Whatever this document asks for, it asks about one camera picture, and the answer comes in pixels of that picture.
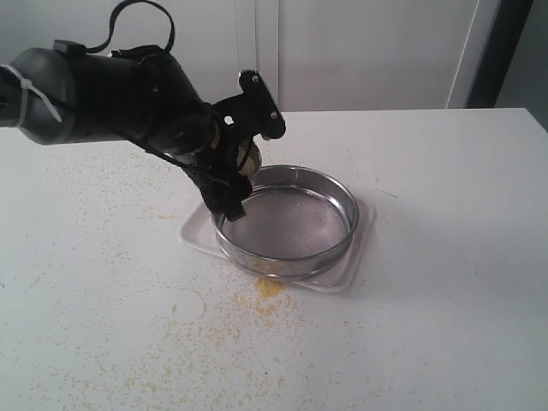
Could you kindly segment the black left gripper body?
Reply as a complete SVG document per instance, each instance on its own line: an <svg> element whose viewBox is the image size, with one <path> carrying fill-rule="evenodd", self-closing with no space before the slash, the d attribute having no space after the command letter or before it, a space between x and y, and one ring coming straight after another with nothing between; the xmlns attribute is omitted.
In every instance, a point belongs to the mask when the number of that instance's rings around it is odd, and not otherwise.
<svg viewBox="0 0 548 411"><path fill-rule="evenodd" d="M191 170L237 171L240 142L158 45L72 47L73 142L128 140Z"/></svg>

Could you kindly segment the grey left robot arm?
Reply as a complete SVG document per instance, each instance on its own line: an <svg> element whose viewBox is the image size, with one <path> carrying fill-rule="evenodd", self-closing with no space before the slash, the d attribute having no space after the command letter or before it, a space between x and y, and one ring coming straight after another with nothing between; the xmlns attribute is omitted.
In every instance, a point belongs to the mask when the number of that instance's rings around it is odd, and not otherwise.
<svg viewBox="0 0 548 411"><path fill-rule="evenodd" d="M210 104L156 45L104 57L62 42L2 66L1 124L44 146L128 141L182 169L212 213L235 221L261 165L254 138L286 130L260 74L238 82L238 95Z"/></svg>

